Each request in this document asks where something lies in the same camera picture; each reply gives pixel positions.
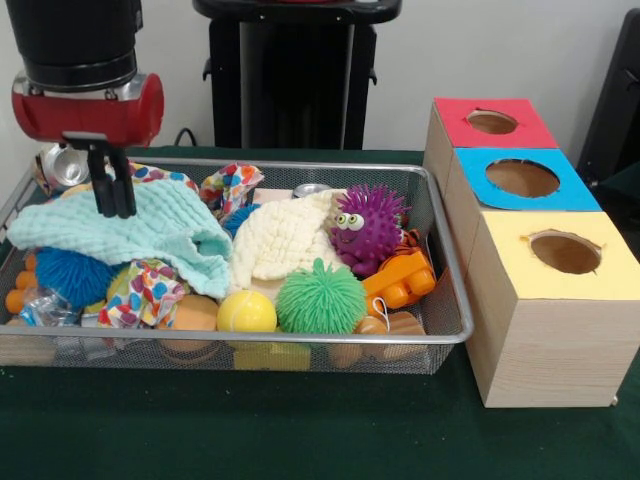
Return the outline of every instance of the wire mesh basket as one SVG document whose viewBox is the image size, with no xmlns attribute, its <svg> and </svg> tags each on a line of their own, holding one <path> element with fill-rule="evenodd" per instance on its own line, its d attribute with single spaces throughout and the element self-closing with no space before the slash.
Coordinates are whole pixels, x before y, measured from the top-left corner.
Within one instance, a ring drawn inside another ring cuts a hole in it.
<svg viewBox="0 0 640 480">
<path fill-rule="evenodd" d="M 144 159 L 180 171 L 197 184 L 228 160 Z M 294 189 L 305 183 L 333 188 L 386 184 L 404 195 L 409 228 L 427 238 L 437 276 L 435 290 L 408 307 L 427 335 L 302 335 L 86 327 L 14 327 L 0 307 L 0 365 L 55 367 L 275 370 L 433 374 L 455 344 L 472 333 L 473 321 L 437 186 L 413 166 L 254 162 L 265 174 L 261 188 Z M 0 212 L 0 296 L 23 269 L 26 252 L 11 246 L 6 229 L 27 205 L 45 200 L 25 176 Z"/>
</svg>

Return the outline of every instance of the mint green cloth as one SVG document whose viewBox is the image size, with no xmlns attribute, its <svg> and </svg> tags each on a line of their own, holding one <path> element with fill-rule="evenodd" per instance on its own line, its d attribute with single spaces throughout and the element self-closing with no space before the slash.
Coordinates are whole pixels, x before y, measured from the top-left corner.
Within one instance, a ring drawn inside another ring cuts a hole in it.
<svg viewBox="0 0 640 480">
<path fill-rule="evenodd" d="M 198 195 L 182 182 L 134 186 L 137 215 L 123 220 L 98 213 L 92 191 L 25 208 L 8 238 L 19 249 L 55 247 L 116 265 L 160 259 L 193 289 L 216 298 L 229 288 L 231 239 Z"/>
</svg>

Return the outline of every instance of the purple spiky ball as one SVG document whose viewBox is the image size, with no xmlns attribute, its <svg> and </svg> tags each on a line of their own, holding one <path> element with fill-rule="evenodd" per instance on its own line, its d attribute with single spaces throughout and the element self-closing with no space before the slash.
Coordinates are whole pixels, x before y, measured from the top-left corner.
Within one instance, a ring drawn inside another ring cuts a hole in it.
<svg viewBox="0 0 640 480">
<path fill-rule="evenodd" d="M 398 218 L 408 208 L 403 206 L 404 197 L 396 195 L 386 185 L 356 185 L 338 200 L 342 213 L 331 229 L 331 243 L 356 275 L 375 274 L 400 243 Z"/>
</svg>

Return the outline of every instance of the black cable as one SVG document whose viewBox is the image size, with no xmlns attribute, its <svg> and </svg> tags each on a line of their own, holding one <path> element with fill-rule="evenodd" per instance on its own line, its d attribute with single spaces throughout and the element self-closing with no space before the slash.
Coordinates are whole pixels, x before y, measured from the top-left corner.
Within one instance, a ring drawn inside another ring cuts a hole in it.
<svg viewBox="0 0 640 480">
<path fill-rule="evenodd" d="M 175 141 L 173 142 L 174 146 L 178 146 L 180 145 L 180 141 L 182 140 L 182 137 L 184 137 L 184 135 L 187 134 L 189 136 L 189 139 L 191 140 L 191 145 L 193 145 L 194 147 L 198 146 L 198 142 L 196 141 L 196 136 L 193 134 L 193 132 L 191 131 L 191 129 L 189 128 L 183 128 L 182 130 L 180 130 L 180 132 L 178 133 L 178 136 L 176 137 Z"/>
</svg>

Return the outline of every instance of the polka dot fabric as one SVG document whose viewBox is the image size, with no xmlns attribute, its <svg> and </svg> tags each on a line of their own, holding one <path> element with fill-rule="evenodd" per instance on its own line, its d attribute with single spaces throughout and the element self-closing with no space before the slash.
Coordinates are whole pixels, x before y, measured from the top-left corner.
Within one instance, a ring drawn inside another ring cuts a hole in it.
<svg viewBox="0 0 640 480">
<path fill-rule="evenodd" d="M 107 173 L 115 178 L 115 173 L 111 165 L 106 167 Z M 152 167 L 150 165 L 143 165 L 141 163 L 129 162 L 129 172 L 131 173 L 131 180 L 133 183 L 149 183 L 154 180 L 175 180 L 177 182 L 184 183 L 187 187 L 196 193 L 200 193 L 198 186 L 193 180 L 191 180 L 184 173 L 170 172 L 161 168 Z"/>
<path fill-rule="evenodd" d="M 264 180 L 262 172 L 251 165 L 232 163 L 205 178 L 200 198 L 218 220 L 244 207 L 247 194 Z"/>
<path fill-rule="evenodd" d="M 127 274 L 115 281 L 118 284 L 110 288 L 114 293 L 98 318 L 102 327 L 171 327 L 178 302 L 189 293 L 189 285 L 160 260 L 134 260 Z"/>
</svg>

